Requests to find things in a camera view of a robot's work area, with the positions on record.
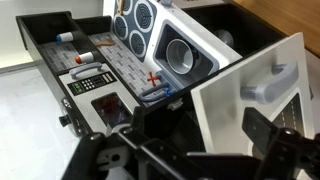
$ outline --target black plastic part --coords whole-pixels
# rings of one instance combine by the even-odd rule
[[[159,107],[145,117],[145,134],[149,138],[164,139],[171,135],[179,120],[185,113],[183,107],[171,111],[167,105]]]
[[[282,34],[232,4],[187,9],[185,12],[212,33],[220,29],[230,32],[234,39],[233,49],[242,56],[283,38]]]
[[[314,95],[313,95],[313,91],[311,89],[311,86],[309,86],[309,89],[310,89],[310,99],[313,100]]]
[[[295,167],[300,161],[300,146],[298,144],[301,139],[302,137],[297,131],[288,128],[279,129],[276,137],[270,143],[270,148],[255,179],[291,180]]]
[[[70,12],[44,13],[26,16],[17,16],[30,32],[37,44],[55,42],[56,36],[76,30],[69,22]]]
[[[75,110],[72,108],[71,105],[69,106],[65,106],[64,101],[68,101],[66,98],[61,99],[61,104],[64,106],[65,111],[67,112],[67,114],[65,115],[65,118],[67,118],[67,121],[65,122],[65,120],[63,119],[62,123],[68,123],[68,124],[72,124],[73,128],[74,128],[74,132],[76,133],[77,137],[82,137],[85,134],[88,133],[88,130],[84,127],[82,121],[80,121],[78,114],[75,112]]]
[[[110,16],[75,19],[74,21],[87,36],[110,32],[112,24],[112,19]]]
[[[71,120],[68,115],[59,117],[59,121],[62,127],[65,127],[68,124],[71,124]]]
[[[320,133],[316,134],[314,140],[317,144],[318,150],[320,150]],[[312,157],[313,167],[305,170],[306,173],[314,180],[320,180],[320,151],[314,154]]]
[[[195,112],[184,113],[169,138],[165,139],[165,141],[173,143],[174,147],[182,154],[205,152],[200,127],[196,123],[197,120],[193,119],[195,116]]]
[[[70,12],[57,12],[57,13],[47,13],[44,14],[45,16],[56,14],[64,14],[65,16],[71,16]],[[16,20],[18,23],[18,27],[20,29],[20,33],[22,35],[22,39],[25,44],[26,50],[28,50],[30,56],[32,57],[34,63],[37,65],[37,68],[39,69],[42,77],[45,79],[46,83],[48,84],[50,90],[52,91],[56,101],[60,103],[60,100],[64,97],[68,97],[68,99],[71,99],[67,90],[64,88],[63,84],[57,77],[57,74],[54,72],[53,68],[49,65],[50,63],[48,60],[43,59],[44,55],[41,50],[39,50],[39,46],[32,36],[29,27],[24,23],[25,19],[33,19],[36,16],[39,15],[27,15],[27,16],[17,16]],[[74,104],[73,101],[70,101],[70,104],[73,108],[73,110],[77,113],[77,118],[81,122],[81,124],[85,127],[85,130],[87,132],[92,132],[91,128],[89,127],[88,123],[84,120],[81,113],[79,113],[79,109]]]
[[[263,154],[266,154],[270,141],[276,135],[278,128],[255,108],[246,108],[243,116],[242,130],[254,145]]]
[[[174,151],[167,144],[159,140],[145,143],[137,152],[139,161],[148,162],[148,166],[156,169],[157,175],[168,179],[201,179],[210,178],[211,174],[203,170],[194,162]],[[146,176],[139,175],[139,179],[159,179],[152,172]]]
[[[63,180],[106,179],[108,171],[98,171],[96,163],[99,151],[105,145],[102,133],[88,134],[82,137],[71,161],[62,177]]]
[[[144,133],[144,108],[135,107],[131,121],[131,127],[141,133]]]
[[[121,129],[119,136],[124,142],[129,144],[133,150],[139,149],[143,143],[149,140],[144,134],[131,127]]]
[[[188,159],[212,174],[212,179],[253,179],[261,161],[251,156],[203,154]]]

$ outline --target compartment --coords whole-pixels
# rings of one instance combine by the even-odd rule
[[[82,29],[82,31],[87,35],[99,34],[104,32],[110,32],[111,28],[111,17],[93,17],[84,19],[75,19],[77,25]]]
[[[243,57],[284,37],[253,15],[232,4],[187,9],[185,12],[213,34],[221,29],[228,31],[234,40],[232,48]]]
[[[114,41],[115,45],[101,46],[98,50],[106,58],[109,67],[112,68],[114,72],[118,73],[119,79],[123,80],[122,83],[128,90],[132,91],[134,96],[137,97],[142,92],[153,87],[147,80],[150,78],[150,75],[145,64],[143,64],[113,32],[101,32],[89,35],[88,37],[92,43],[107,39],[112,39]],[[152,104],[152,102],[144,103],[147,107]]]
[[[97,51],[71,18],[70,12],[18,16],[17,22],[22,30],[25,47],[29,50],[33,60],[39,59],[30,52],[32,51],[30,47],[35,46],[54,73],[63,74],[67,70],[79,66],[74,60],[77,55]],[[57,42],[56,36],[66,32],[71,32],[74,40]],[[104,61],[99,53],[95,53],[94,56],[95,61]]]
[[[174,39],[181,39],[186,42],[190,48],[199,53],[200,62],[187,74],[178,74],[170,67],[166,52],[168,44]],[[208,52],[202,50],[191,37],[187,36],[170,21],[165,21],[161,31],[161,37],[155,51],[154,60],[161,67],[161,69],[171,77],[171,80],[178,85],[181,89],[197,82],[204,77],[208,76],[211,72],[219,69],[219,63],[216,59],[212,58]]]
[[[123,123],[130,123],[130,111],[117,93],[111,93],[91,101],[103,123],[112,128]]]
[[[188,106],[186,103],[176,111],[167,106],[157,108],[144,118],[145,134],[163,140],[182,154],[205,152],[195,111]]]

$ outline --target white panel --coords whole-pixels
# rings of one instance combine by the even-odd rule
[[[313,92],[312,111],[313,111],[313,120],[315,132],[320,133],[320,59],[306,50],[307,66],[308,66],[308,75],[309,82]]]
[[[201,47],[209,52],[210,55],[218,60],[220,68],[229,65],[242,58],[240,54],[234,51],[232,48],[223,43],[220,39],[214,36],[210,31],[205,29],[196,20],[182,11],[175,4],[171,7],[163,7],[160,3],[156,1],[150,1],[157,7],[157,17],[152,30],[152,35],[148,45],[147,54],[145,57],[145,64],[152,68],[155,65],[153,60],[154,52],[156,51],[156,45],[160,41],[161,30],[163,28],[165,21],[170,21],[176,27],[178,27],[184,34],[189,36],[192,40],[197,42]]]
[[[82,113],[85,120],[88,122],[90,128],[93,132],[101,132],[107,134],[107,126],[103,123],[100,116],[94,109],[91,104],[92,100],[98,99],[108,94],[117,93],[123,103],[126,105],[128,110],[133,114],[133,110],[136,106],[139,106],[137,101],[133,98],[133,96],[129,93],[129,91],[124,87],[124,85],[119,81],[118,78],[114,75],[117,79],[116,82],[111,84],[107,84],[105,86],[96,88],[94,90],[85,92],[83,94],[74,96],[71,90],[68,87],[69,83],[79,81],[81,79],[89,78],[91,76],[100,74],[101,72],[111,71],[110,68],[106,65],[102,65],[102,71],[97,71],[97,69],[91,69],[85,71],[77,76],[76,80],[73,80],[69,74],[59,76],[61,82],[67,89],[68,93],[70,94],[71,98],[79,108],[80,112]]]
[[[292,61],[298,63],[299,79],[273,103],[261,105],[241,99],[241,87],[270,80],[274,77],[272,65]],[[267,118],[274,119],[296,93],[300,94],[305,135],[312,138],[314,127],[301,33],[258,52],[193,89],[192,97],[207,152],[251,155],[252,143],[241,128],[245,107],[255,107]]]

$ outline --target keypad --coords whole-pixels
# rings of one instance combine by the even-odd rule
[[[110,84],[117,81],[111,72],[106,72],[100,75],[96,75],[87,79],[83,79],[77,82],[68,84],[73,95],[79,95],[90,90],[99,88],[101,86]]]

